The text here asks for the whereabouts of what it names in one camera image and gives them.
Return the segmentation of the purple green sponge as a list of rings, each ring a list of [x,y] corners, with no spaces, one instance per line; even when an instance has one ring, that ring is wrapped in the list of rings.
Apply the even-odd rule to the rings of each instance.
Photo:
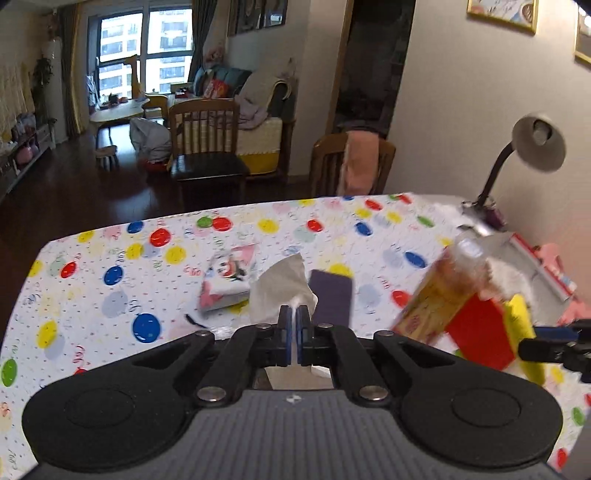
[[[312,270],[308,286],[318,298],[311,322],[349,327],[353,304],[353,280],[348,276]]]

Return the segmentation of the sofa with blankets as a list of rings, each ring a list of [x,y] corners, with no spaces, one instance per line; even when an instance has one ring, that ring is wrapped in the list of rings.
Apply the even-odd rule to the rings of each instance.
[[[287,175],[294,120],[288,108],[294,101],[293,84],[270,77],[260,83],[249,70],[216,65],[200,69],[192,88],[185,94],[168,96],[170,108],[192,99],[231,99],[239,106],[238,157],[252,177]]]

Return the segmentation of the small wooden stool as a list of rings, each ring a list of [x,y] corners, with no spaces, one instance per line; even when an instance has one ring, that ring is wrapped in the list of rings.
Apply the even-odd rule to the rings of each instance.
[[[109,145],[96,149],[95,161],[97,166],[103,170],[117,169],[119,167],[117,147]]]

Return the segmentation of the framed people picture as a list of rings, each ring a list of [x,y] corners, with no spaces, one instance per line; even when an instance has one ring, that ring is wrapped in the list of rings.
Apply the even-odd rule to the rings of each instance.
[[[578,11],[574,55],[577,60],[591,64],[591,16],[582,8]]]

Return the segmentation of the white tissue paper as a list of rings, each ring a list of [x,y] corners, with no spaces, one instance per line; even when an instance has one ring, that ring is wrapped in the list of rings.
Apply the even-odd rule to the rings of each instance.
[[[249,320],[255,324],[275,324],[280,307],[289,306],[296,312],[298,306],[307,306],[315,312],[318,297],[308,287],[304,259],[294,254],[276,262],[259,275],[250,287]],[[332,378],[324,367],[287,367],[259,369],[253,387],[259,390],[327,390],[332,389]]]

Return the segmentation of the panda tissue pack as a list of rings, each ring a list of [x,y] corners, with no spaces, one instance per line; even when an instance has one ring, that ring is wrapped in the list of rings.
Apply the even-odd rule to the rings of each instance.
[[[256,277],[256,244],[233,247],[216,253],[205,271],[198,309],[211,312],[249,299]]]

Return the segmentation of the yellow white sponge cloth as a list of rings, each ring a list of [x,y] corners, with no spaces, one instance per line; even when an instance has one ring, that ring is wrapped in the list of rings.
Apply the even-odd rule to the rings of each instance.
[[[503,324],[511,350],[522,372],[529,381],[543,386],[546,381],[545,366],[541,363],[522,360],[518,354],[519,345],[523,340],[536,337],[526,300],[521,294],[515,294],[503,304]]]

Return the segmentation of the dark wooden chair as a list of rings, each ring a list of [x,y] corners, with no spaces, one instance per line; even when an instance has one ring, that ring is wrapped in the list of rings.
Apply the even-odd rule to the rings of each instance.
[[[245,200],[249,167],[238,157],[238,119],[231,99],[192,99],[170,108],[170,176],[185,211]]]

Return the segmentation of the pink towel on chair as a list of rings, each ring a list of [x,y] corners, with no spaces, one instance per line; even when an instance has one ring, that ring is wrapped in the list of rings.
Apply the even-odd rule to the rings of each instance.
[[[339,171],[338,196],[368,195],[378,175],[377,134],[353,130],[346,133],[346,149]]]

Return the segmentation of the silver desk lamp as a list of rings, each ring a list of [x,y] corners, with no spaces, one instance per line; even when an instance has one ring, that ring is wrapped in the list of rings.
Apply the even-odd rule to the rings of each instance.
[[[496,206],[491,193],[507,160],[516,154],[529,167],[544,173],[559,170],[567,153],[566,141],[560,129],[542,114],[529,114],[519,119],[510,142],[501,150],[480,195],[472,202],[464,201],[462,210],[493,231],[505,231],[507,222]]]

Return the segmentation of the wooden chair at table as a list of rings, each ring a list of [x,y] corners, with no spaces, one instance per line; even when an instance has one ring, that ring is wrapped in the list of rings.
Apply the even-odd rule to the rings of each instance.
[[[325,135],[315,143],[311,153],[310,179],[308,179],[308,191],[311,197],[338,196],[339,171],[341,171],[342,157],[346,149],[346,133]],[[394,144],[380,137],[379,139],[378,175],[369,194],[384,192],[396,155]]]

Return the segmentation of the pink plastic bag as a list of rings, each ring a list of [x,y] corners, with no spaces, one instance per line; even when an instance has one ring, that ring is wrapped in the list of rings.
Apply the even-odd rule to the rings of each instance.
[[[559,246],[554,243],[547,243],[540,246],[537,256],[546,270],[559,281],[562,287],[570,295],[570,303],[558,321],[559,326],[570,325],[576,320],[590,318],[590,304],[577,293],[577,284],[567,275]]]

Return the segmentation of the tv cabinet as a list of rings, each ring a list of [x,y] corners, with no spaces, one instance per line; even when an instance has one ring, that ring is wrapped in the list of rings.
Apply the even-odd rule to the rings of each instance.
[[[4,199],[27,171],[54,147],[52,134],[52,124],[42,124],[35,131],[21,136],[13,144],[12,150],[1,156],[1,199]]]

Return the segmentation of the round wooden coffee table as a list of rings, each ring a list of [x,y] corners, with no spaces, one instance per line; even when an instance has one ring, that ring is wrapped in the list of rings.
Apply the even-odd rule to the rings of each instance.
[[[95,148],[99,148],[100,131],[110,130],[113,126],[128,123],[130,119],[143,116],[143,106],[148,103],[147,98],[132,99],[126,103],[97,110],[89,117],[90,131],[93,134]]]

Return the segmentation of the orange drink bottle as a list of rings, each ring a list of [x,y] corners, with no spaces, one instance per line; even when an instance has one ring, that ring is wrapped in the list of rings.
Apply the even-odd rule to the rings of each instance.
[[[489,273],[482,247],[460,236],[431,264],[394,324],[394,333],[433,344],[466,302],[484,289]]]

